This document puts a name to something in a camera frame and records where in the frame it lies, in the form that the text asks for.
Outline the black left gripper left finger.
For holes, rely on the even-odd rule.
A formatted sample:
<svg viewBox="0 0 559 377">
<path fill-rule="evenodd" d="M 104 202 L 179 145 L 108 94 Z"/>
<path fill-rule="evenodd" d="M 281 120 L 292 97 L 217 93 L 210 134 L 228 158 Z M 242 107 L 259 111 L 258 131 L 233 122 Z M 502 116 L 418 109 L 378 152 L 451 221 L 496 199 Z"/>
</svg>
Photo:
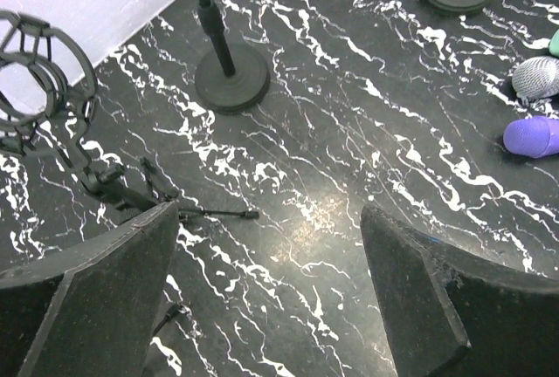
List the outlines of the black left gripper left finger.
<svg viewBox="0 0 559 377">
<path fill-rule="evenodd" d="M 3 376 L 139 376 L 175 250 L 166 202 L 1 274 Z"/>
</svg>

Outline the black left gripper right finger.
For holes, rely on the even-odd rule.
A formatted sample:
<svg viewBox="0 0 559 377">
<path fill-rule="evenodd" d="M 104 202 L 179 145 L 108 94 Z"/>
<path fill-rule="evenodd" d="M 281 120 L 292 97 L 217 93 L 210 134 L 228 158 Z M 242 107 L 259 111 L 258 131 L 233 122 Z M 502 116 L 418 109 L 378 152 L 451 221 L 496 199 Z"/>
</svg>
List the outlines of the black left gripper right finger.
<svg viewBox="0 0 559 377">
<path fill-rule="evenodd" d="M 558 283 L 475 256 L 374 207 L 361 233 L 400 376 L 556 376 Z"/>
</svg>

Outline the purple foam head microphone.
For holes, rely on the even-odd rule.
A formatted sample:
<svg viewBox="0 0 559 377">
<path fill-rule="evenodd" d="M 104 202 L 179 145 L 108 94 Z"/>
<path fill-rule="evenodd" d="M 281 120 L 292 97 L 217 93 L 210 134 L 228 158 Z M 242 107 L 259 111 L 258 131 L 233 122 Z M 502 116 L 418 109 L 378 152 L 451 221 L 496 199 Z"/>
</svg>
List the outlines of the purple foam head microphone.
<svg viewBox="0 0 559 377">
<path fill-rule="evenodd" d="M 510 153 L 533 159 L 558 154 L 558 120 L 544 116 L 515 120 L 506 127 L 503 143 Z"/>
</svg>

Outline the purple glitter silver mesh microphone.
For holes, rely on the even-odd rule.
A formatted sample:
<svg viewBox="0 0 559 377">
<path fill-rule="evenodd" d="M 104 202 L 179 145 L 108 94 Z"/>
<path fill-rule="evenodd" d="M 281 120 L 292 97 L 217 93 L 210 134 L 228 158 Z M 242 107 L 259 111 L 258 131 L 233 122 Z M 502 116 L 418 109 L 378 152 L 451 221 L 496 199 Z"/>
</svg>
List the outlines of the purple glitter silver mesh microphone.
<svg viewBox="0 0 559 377">
<path fill-rule="evenodd" d="M 512 86 L 521 99 L 545 99 L 558 94 L 558 59 L 549 56 L 529 58 L 518 65 Z"/>
</svg>

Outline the mint green microphone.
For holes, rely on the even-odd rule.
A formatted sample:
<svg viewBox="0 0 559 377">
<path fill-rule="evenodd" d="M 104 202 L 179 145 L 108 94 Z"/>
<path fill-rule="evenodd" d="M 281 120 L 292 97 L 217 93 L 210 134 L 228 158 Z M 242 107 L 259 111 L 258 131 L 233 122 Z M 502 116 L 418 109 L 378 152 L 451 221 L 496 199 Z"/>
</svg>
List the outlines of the mint green microphone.
<svg viewBox="0 0 559 377">
<path fill-rule="evenodd" d="M 549 41 L 549 54 L 559 58 L 559 30 L 557 30 Z"/>
</svg>

